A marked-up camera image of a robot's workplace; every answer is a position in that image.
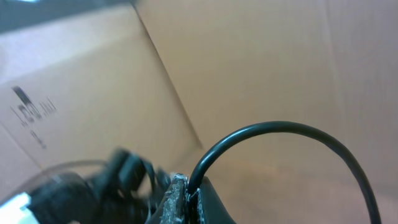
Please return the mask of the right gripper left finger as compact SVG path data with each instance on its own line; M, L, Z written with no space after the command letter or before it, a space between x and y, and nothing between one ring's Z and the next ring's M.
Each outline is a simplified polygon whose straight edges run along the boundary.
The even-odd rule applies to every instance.
M187 224L187 177L174 174L157 210L145 224Z

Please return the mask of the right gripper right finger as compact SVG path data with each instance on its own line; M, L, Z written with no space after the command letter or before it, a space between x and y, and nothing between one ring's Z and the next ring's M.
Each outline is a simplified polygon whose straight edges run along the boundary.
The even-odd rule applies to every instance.
M202 179L197 202L197 223L236 224L208 177Z

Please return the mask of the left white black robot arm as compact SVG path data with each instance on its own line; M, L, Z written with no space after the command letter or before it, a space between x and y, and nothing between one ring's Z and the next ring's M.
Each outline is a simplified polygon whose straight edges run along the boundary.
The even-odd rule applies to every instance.
M170 186L163 169L118 149L51 167L1 204L1 223L145 223Z

